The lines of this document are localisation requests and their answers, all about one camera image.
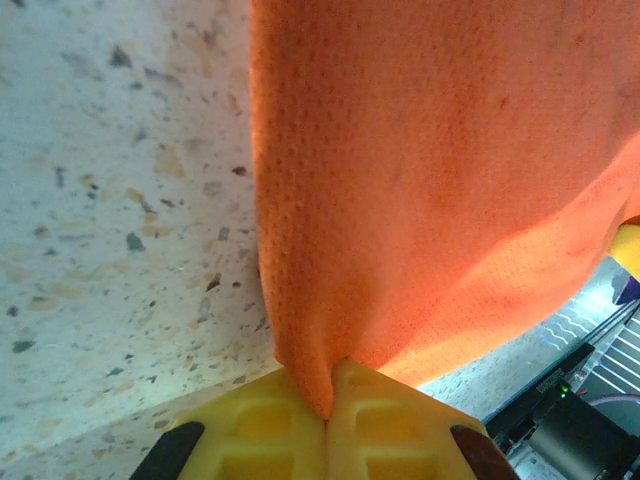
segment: white speckled surface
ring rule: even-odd
[[[127,478],[176,412],[276,368],[247,44],[244,0],[0,2],[0,478]],[[574,318],[611,311],[613,269]],[[482,417],[545,335],[424,390]]]

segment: cable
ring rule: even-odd
[[[589,405],[592,407],[596,407],[598,405],[604,405],[605,403],[616,403],[616,402],[635,402],[640,403],[640,395],[633,395],[631,393],[617,394],[617,395],[605,395],[604,397],[596,398],[595,400],[591,400]]]

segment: textured fabric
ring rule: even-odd
[[[559,308],[640,214],[635,0],[254,0],[261,277],[313,408]]]

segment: yellow object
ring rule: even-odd
[[[278,370],[181,418],[204,433],[179,480],[475,480],[450,429],[477,420],[352,361],[324,421]]]
[[[631,276],[640,280],[640,225],[622,225],[613,239],[609,254]]]

